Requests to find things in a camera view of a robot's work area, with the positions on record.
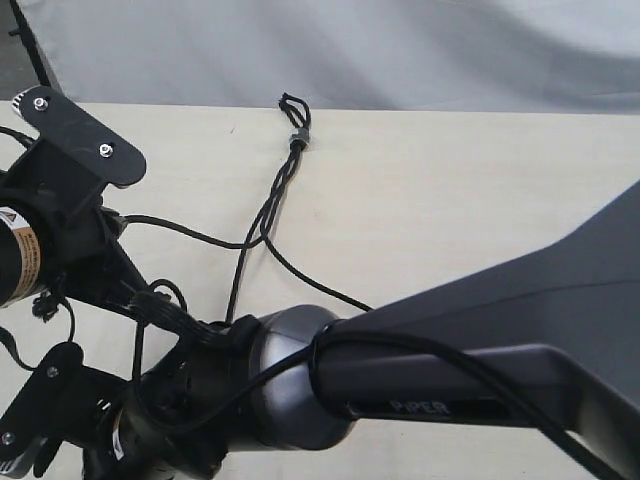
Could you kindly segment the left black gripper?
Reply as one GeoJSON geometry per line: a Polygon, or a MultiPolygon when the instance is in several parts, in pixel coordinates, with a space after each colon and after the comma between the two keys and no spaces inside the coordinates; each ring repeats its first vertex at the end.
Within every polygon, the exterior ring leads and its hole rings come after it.
{"type": "Polygon", "coordinates": [[[60,210],[44,210],[36,232],[44,255],[38,290],[103,310],[127,310],[148,282],[119,243],[124,221],[102,206],[73,221],[60,210]]]}

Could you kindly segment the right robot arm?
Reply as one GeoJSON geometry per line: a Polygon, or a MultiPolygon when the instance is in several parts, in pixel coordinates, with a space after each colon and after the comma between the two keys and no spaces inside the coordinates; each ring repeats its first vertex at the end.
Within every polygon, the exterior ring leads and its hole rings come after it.
{"type": "Polygon", "coordinates": [[[639,189],[548,247],[352,318],[314,305],[180,340],[139,374],[166,458],[324,450],[363,419],[530,428],[599,479],[639,475],[639,189]]]}

